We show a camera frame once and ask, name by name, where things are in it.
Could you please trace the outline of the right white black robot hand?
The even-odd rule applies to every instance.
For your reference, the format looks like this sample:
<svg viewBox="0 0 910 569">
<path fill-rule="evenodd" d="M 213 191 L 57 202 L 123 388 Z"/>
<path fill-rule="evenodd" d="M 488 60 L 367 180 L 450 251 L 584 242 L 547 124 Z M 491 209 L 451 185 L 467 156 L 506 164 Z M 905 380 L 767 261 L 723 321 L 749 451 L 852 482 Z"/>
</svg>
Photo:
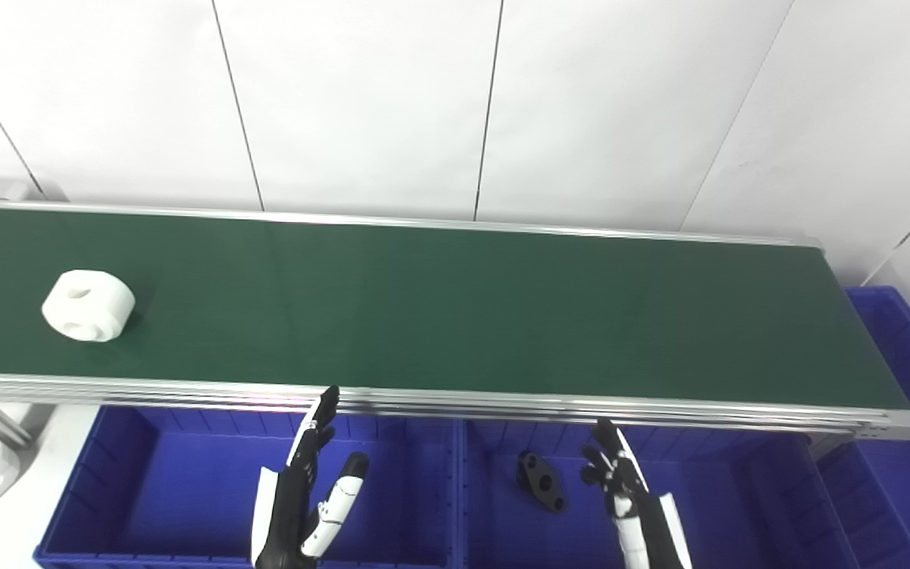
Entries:
<svg viewBox="0 0 910 569">
<path fill-rule="evenodd" d="M 585 444 L 581 481 L 604 494 L 604 508 L 616 529 L 626 568 L 692 568 L 686 532 L 671 493 L 651 493 L 628 440 L 607 418 L 596 419 Z"/>
</svg>

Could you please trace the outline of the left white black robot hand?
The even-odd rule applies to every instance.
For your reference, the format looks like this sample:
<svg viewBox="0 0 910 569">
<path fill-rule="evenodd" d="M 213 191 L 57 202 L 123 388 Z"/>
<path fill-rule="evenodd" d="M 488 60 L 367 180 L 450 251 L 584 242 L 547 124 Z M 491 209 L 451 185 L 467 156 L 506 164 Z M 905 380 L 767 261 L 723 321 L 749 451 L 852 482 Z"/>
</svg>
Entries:
<svg viewBox="0 0 910 569">
<path fill-rule="evenodd" d="M 340 389 L 329 386 L 308 408 L 279 471 L 262 468 L 250 527 L 255 568 L 314 568 L 336 540 L 363 487 L 370 464 L 354 451 L 324 500 L 310 506 L 319 454 L 335 436 Z"/>
</svg>

